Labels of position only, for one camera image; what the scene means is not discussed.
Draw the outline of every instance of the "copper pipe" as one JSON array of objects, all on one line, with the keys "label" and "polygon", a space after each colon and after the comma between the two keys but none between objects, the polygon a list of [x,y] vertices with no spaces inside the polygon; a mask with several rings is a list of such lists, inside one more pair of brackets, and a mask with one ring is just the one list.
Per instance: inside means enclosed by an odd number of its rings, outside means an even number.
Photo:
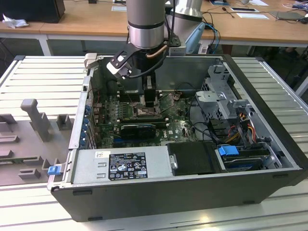
[{"label": "copper pipe", "polygon": [[155,53],[153,53],[153,54],[146,54],[146,57],[147,57],[148,59],[156,58],[158,55],[160,55],[162,52],[164,52],[167,48],[168,48],[168,46],[167,46],[167,45],[164,45],[161,49],[159,49],[159,50],[156,51]]}]

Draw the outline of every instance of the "power supply label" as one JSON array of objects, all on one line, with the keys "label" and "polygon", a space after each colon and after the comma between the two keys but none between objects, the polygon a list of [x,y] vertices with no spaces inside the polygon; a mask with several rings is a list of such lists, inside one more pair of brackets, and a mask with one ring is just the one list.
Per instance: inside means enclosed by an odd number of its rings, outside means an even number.
[{"label": "power supply label", "polygon": [[109,155],[109,180],[148,178],[145,153]]}]

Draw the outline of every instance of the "aluminum profile table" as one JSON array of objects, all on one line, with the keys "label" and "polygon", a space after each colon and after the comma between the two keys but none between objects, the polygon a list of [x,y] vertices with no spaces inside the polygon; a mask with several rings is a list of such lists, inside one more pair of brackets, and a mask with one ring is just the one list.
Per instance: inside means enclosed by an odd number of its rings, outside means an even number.
[{"label": "aluminum profile table", "polygon": [[84,72],[84,56],[26,56],[14,60],[0,79],[0,114],[29,120],[20,109],[23,99],[37,99],[48,119],[58,114],[75,118]]},{"label": "aluminum profile table", "polygon": [[[240,69],[277,116],[301,150],[308,156],[308,107],[264,62],[255,58],[234,58]],[[239,85],[235,88],[243,99]]]},{"label": "aluminum profile table", "polygon": [[[252,58],[235,58],[235,61],[283,125],[289,129],[302,150],[307,153],[305,146],[308,142],[308,132],[305,126],[308,123],[305,123],[307,117],[305,103],[266,63]],[[300,125],[293,130],[292,126],[289,126],[298,124]],[[78,231],[306,231],[308,229],[308,180],[296,186],[282,188],[258,205],[86,223],[74,222],[51,196],[46,189],[46,184],[7,186],[0,187],[0,214],[2,231],[49,231],[54,229]]]}]

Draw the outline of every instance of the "motherboard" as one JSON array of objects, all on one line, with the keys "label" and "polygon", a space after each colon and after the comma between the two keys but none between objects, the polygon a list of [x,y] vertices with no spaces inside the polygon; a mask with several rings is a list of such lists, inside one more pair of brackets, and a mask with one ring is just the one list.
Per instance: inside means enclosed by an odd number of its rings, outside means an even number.
[{"label": "motherboard", "polygon": [[[153,108],[146,108],[140,104],[138,97],[127,96],[109,96],[97,105],[98,148],[164,146],[170,142],[197,141],[188,121],[191,97],[167,92],[161,95]],[[136,126],[143,129],[140,137],[124,137],[124,129]]]}]

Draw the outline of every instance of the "black box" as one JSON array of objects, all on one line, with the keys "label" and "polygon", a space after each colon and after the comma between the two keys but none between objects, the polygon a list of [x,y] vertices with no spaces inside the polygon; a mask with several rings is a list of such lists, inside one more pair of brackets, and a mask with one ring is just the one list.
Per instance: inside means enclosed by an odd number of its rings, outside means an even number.
[{"label": "black box", "polygon": [[63,0],[0,0],[0,13],[13,19],[58,23],[64,14]]}]

